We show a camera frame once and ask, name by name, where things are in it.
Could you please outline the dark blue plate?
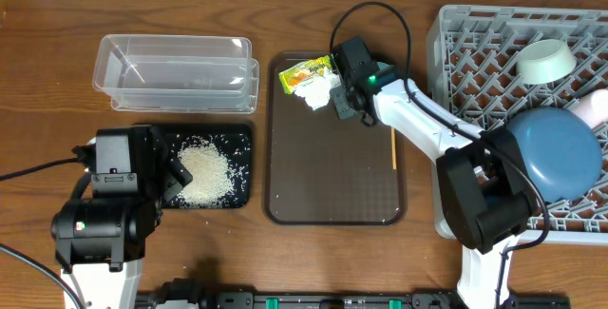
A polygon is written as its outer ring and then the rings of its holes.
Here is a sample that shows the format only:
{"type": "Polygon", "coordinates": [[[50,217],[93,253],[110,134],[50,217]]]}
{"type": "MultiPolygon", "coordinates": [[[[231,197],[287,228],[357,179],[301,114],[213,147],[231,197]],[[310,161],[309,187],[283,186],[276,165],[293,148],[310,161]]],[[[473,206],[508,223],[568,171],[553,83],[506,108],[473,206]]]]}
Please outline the dark blue plate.
{"type": "Polygon", "coordinates": [[[593,130],[566,109],[538,107],[507,125],[531,181],[550,203],[573,201],[599,180],[602,151],[593,130]]]}

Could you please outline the white rice pile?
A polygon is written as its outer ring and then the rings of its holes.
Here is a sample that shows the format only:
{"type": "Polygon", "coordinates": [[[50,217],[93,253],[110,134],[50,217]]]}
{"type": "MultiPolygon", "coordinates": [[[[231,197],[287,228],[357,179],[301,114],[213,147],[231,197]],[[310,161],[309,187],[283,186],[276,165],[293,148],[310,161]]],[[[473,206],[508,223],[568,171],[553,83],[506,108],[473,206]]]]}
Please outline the white rice pile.
{"type": "Polygon", "coordinates": [[[247,134],[184,138],[177,152],[193,176],[172,206],[183,209],[241,208],[250,198],[251,140],[247,134]]]}

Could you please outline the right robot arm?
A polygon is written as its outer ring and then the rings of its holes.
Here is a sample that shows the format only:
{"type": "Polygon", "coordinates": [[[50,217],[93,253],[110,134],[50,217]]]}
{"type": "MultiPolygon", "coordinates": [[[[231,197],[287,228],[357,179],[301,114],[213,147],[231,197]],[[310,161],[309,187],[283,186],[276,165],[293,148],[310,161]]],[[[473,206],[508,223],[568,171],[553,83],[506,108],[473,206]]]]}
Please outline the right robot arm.
{"type": "Polygon", "coordinates": [[[505,305],[511,256],[540,208],[514,135],[457,118],[388,69],[342,81],[329,94],[340,118],[359,114],[367,126],[390,126],[433,162],[444,220],[463,246],[461,301],[468,308],[505,305]]]}

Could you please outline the pink cup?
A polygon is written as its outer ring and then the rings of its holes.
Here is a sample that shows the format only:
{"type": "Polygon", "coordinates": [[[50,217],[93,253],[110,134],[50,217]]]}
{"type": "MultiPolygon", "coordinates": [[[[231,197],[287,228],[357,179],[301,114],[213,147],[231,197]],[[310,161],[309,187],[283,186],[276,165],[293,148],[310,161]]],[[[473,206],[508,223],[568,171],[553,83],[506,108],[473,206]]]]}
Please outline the pink cup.
{"type": "Polygon", "coordinates": [[[598,89],[579,99],[571,112],[584,121],[590,128],[595,129],[607,121],[608,90],[598,89]]]}

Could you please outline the light blue bowl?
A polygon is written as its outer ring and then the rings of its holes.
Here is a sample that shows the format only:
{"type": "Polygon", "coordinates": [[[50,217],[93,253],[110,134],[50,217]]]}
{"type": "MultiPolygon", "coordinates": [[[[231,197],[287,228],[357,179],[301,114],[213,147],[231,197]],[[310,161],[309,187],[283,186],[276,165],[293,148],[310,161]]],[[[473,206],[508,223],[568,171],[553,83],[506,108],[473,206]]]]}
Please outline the light blue bowl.
{"type": "Polygon", "coordinates": [[[383,87],[386,84],[392,83],[397,78],[397,72],[395,70],[395,65],[390,65],[384,62],[378,62],[377,66],[379,70],[374,74],[375,83],[383,87]]]}

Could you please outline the wooden chopstick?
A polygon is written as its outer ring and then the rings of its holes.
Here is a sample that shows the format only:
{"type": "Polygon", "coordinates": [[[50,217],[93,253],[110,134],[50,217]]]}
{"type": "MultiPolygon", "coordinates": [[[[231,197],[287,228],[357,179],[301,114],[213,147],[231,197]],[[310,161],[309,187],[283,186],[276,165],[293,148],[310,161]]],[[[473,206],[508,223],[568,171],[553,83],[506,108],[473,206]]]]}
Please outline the wooden chopstick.
{"type": "Polygon", "coordinates": [[[392,169],[397,169],[397,153],[396,153],[396,138],[395,138],[395,129],[392,127],[390,129],[390,146],[391,146],[391,165],[392,169]]]}

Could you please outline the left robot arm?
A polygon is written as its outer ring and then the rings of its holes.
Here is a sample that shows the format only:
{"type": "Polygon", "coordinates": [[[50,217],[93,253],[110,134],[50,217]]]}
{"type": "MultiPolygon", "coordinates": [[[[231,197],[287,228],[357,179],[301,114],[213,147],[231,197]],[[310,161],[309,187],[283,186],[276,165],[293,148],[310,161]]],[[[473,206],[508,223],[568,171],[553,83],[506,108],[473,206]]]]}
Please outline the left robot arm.
{"type": "Polygon", "coordinates": [[[132,308],[145,240],[193,177],[156,126],[100,129],[72,151],[87,171],[51,223],[66,307],[132,308]]]}

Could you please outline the mint green bowl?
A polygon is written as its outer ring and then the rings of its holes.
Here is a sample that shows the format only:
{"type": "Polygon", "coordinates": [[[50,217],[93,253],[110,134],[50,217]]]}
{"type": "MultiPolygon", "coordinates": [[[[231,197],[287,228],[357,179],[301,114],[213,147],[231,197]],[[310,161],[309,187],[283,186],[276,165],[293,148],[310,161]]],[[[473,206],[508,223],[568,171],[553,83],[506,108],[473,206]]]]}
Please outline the mint green bowl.
{"type": "Polygon", "coordinates": [[[546,39],[523,48],[518,54],[517,73],[526,85],[544,85],[570,74],[577,60],[567,43],[546,39]]]}

